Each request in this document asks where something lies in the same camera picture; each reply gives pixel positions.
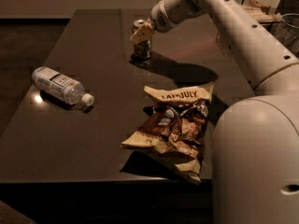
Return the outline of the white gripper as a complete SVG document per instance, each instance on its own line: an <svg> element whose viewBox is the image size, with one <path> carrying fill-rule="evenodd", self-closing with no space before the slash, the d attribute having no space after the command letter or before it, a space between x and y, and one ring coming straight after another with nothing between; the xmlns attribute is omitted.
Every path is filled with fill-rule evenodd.
<svg viewBox="0 0 299 224"><path fill-rule="evenodd" d="M130 41L136 45L155 34L155 30L166 33L182 22L196 18L203 14L203 10L192 0L161 0L149 15L149 21L136 21L135 30Z"/></svg>

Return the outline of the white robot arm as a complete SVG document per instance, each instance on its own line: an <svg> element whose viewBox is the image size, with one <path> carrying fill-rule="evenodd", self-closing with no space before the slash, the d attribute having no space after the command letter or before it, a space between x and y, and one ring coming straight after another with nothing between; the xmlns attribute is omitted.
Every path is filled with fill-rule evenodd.
<svg viewBox="0 0 299 224"><path fill-rule="evenodd" d="M214 129L214 224L299 224L298 58L235 0L162 0L131 40L204 13L246 80Z"/></svg>

